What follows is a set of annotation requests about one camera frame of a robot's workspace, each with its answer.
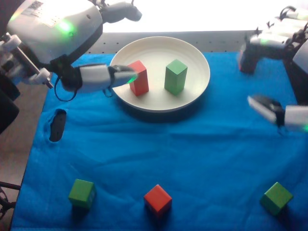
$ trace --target floor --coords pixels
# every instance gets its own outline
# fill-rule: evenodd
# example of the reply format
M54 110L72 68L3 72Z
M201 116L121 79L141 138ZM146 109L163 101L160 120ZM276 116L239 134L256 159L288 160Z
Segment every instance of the floor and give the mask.
M20 97L15 101L20 112L16 120L0 135L0 181L21 184L28 156L42 111L47 87L19 84ZM9 201L16 201L18 191L4 189ZM0 231L9 230L13 210L0 221Z

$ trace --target plate rim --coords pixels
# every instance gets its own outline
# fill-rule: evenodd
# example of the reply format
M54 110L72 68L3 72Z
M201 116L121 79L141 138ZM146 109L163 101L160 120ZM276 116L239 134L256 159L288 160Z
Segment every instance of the plate rim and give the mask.
M210 69L210 66L208 64L208 61L207 59L205 58L205 56L202 54L201 51L199 51L194 45L188 43L188 42L185 42L181 39L178 39L178 38L173 38L173 37L167 37L167 36L150 36L150 37L146 37L146 38L141 38L141 39L138 39L136 41L133 41L129 44L127 44L126 46L124 46L123 48L121 48L116 54L115 56L112 58L111 62L110 62L110 65L113 65L112 62L114 61L115 57L120 53L121 50L125 49L127 46L135 43L135 42L139 42L141 40L145 40L145 39L153 39L153 38L165 38L165 39L172 39L172 40L177 40L177 41L180 41L180 42L184 42L186 44L188 44L190 47L192 47L193 49L195 49L197 52L199 52L204 60L205 60L205 63L207 64L207 67L208 67L208 81L206 83L206 87L204 88L204 90L200 93L200 95L198 95L194 100L192 100L191 102L185 104L185 105L182 105L182 106L178 106L178 107L175 107L175 108L170 108L170 109L147 109L147 108L141 108L141 107L138 107L138 106L135 106L135 105L132 105L131 103L129 103L127 100L125 99L122 99L122 97L120 97L117 92L113 89L114 93L117 95L118 98L120 98L120 100L122 100L124 103L126 103L127 105L137 109L137 110L141 110L141 111L144 111L144 112L151 112L151 113L167 113L167 112L174 112L174 111L177 111L177 110L180 110L184 107L187 107L188 105L192 104L193 102L195 102L198 98L200 98L203 93L205 92L206 88L208 87L208 84L210 82L210 79L211 79L211 69Z

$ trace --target white background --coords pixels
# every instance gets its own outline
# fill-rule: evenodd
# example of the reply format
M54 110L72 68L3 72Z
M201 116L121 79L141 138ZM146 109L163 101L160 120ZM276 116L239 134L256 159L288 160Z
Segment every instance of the white background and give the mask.
M308 9L305 0L135 0L134 5L143 14L138 23L106 23L104 32L255 30L288 5Z

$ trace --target robotic hand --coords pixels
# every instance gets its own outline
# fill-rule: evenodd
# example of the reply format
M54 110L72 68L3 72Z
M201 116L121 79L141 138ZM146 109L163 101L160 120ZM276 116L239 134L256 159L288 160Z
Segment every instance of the robotic hand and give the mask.
M275 23L268 22L268 29L256 34L242 46L238 64L240 71L252 74L261 58L282 59L289 73L303 80L308 79L308 11L286 7ZM249 105L278 127L308 131L308 106L281 104L265 96L248 96Z
M73 68L71 64L102 35L104 23L124 18L139 21L141 17L133 1L107 5L104 0L26 0L11 17L8 33L0 39L0 89L9 85L14 100L18 90L14 95L13 86L20 81L53 88L52 73L58 75L55 84L61 80L65 90L74 92L73 98L77 92L132 82L137 75L126 66L91 64Z

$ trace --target red block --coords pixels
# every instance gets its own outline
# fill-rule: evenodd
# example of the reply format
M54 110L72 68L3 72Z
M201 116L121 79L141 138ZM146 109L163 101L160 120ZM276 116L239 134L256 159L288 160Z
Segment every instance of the red block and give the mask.
M138 74L138 78L129 84L130 89L136 95L142 95L149 91L148 74L146 72L145 66L140 60L128 65Z
M144 202L159 218L171 208L172 198L157 184L144 196Z

